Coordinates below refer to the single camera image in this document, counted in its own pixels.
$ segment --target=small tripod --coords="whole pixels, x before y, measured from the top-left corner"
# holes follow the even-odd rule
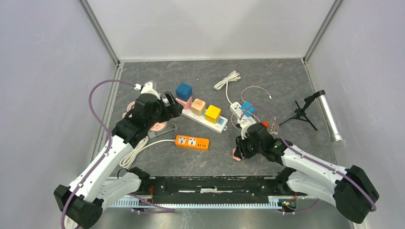
[[[297,119],[297,120],[301,120],[301,121],[304,121],[304,122],[308,122],[309,124],[311,124],[311,126],[315,129],[315,130],[318,130],[315,126],[314,126],[314,124],[308,119],[308,117],[307,117],[307,114],[305,113],[305,110],[309,107],[309,105],[311,105],[311,103],[316,99],[316,98],[318,98],[319,96],[321,96],[322,94],[324,94],[325,92],[323,92],[323,90],[322,91],[319,91],[319,92],[315,92],[313,95],[310,95],[310,96],[308,96],[307,98],[305,98],[304,99],[304,101],[305,101],[305,105],[304,105],[304,107],[300,107],[299,106],[299,104],[298,104],[298,102],[297,101],[295,101],[295,104],[297,105],[297,109],[295,109],[295,115],[293,116],[293,117],[291,117],[291,118],[289,118],[289,119],[287,119],[286,121],[284,121],[284,122],[282,122],[280,125],[278,125],[278,126],[281,126],[281,125],[283,125],[284,123],[286,123],[286,122],[288,122],[288,121],[290,121],[291,119]]]

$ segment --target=yellow cube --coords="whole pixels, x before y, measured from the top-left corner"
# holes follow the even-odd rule
[[[195,99],[194,102],[191,104],[191,112],[198,116],[204,114],[205,111],[205,102],[201,99]]]
[[[221,109],[218,107],[215,107],[213,105],[210,105],[205,112],[205,120],[207,120],[210,123],[217,123],[219,117],[221,116]]]

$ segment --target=white cable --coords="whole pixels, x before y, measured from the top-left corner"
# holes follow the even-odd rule
[[[225,77],[223,80],[219,81],[214,86],[214,89],[218,91],[226,84],[226,88],[225,88],[226,99],[228,100],[229,104],[232,104],[231,100],[229,100],[229,97],[228,97],[228,82],[235,82],[235,81],[240,80],[240,78],[241,78],[240,73],[233,71],[227,77]]]
[[[157,142],[154,142],[154,143],[151,143],[151,144],[145,146],[146,143],[148,143],[148,141],[149,141],[149,137],[145,137],[144,139],[142,139],[138,143],[138,145],[132,150],[132,152],[130,152],[128,155],[126,155],[124,157],[124,159],[122,159],[122,161],[119,163],[119,166],[128,169],[131,167],[132,163],[134,163],[135,158],[138,156],[138,154],[142,150],[144,150],[144,149],[148,148],[149,146],[152,146],[156,143],[159,143],[159,142],[174,142],[175,140],[174,139],[165,139],[165,140],[160,140],[160,141],[157,141]]]
[[[162,98],[162,101],[163,101],[165,104],[168,104],[168,103],[169,103],[169,100],[168,100],[167,98]]]

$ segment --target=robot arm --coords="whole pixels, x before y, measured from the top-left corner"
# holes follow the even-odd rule
[[[130,110],[113,129],[110,149],[107,150],[108,143],[106,143],[82,174],[67,187],[59,185],[53,193],[62,211],[70,195],[76,187],[80,187],[73,196],[66,215],[85,229],[92,227],[109,205],[124,195],[137,191],[140,186],[139,177],[129,172],[117,181],[102,187],[114,168],[140,140],[147,136],[154,124],[178,117],[183,110],[183,106],[174,100],[170,92],[165,92],[168,101],[168,104],[165,104],[153,89],[152,82],[146,83],[143,87],[137,84],[135,89],[141,90],[140,96],[135,101],[134,109]],[[80,183],[96,163],[98,164],[93,172],[85,182]]]
[[[262,123],[242,129],[245,131],[236,138],[234,158],[247,159],[262,154],[267,160],[286,166],[276,178],[277,188],[281,192],[292,190],[322,199],[355,223],[362,223],[372,206],[358,188],[340,174],[352,179],[374,203],[378,200],[378,192],[361,168],[352,166],[347,169],[334,165],[287,142],[292,149],[302,154],[298,155],[281,139],[274,139]]]

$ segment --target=blue cube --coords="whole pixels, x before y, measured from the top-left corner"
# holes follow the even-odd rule
[[[241,109],[244,111],[244,110],[246,110],[248,107],[250,107],[251,106],[251,104],[249,103],[249,102],[245,102],[243,105],[242,105],[242,107],[241,107]],[[255,112],[255,108],[254,107],[251,107],[249,110],[248,110],[248,112],[246,112],[246,116],[247,117],[250,117],[253,113]]]
[[[192,88],[190,85],[181,83],[176,89],[176,96],[183,101],[189,100],[192,95]]]

